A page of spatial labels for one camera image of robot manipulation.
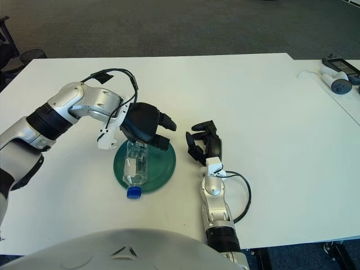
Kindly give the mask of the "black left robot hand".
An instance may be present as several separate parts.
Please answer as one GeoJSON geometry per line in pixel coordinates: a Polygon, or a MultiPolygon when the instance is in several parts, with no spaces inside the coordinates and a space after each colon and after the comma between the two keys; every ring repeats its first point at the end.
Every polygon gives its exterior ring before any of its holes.
{"type": "Polygon", "coordinates": [[[167,114],[153,105],[138,102],[130,105],[120,130],[131,143],[139,142],[167,151],[170,139],[156,133],[158,126],[177,130],[176,123],[167,114]]]}

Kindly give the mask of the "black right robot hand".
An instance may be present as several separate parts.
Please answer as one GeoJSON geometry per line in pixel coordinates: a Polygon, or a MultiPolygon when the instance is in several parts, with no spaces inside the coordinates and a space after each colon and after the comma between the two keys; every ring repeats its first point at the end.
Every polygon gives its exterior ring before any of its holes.
{"type": "Polygon", "coordinates": [[[191,134],[186,132],[188,154],[203,166],[206,166],[207,158],[218,157],[222,160],[222,140],[217,135],[217,128],[212,120],[195,124],[191,134]]]}

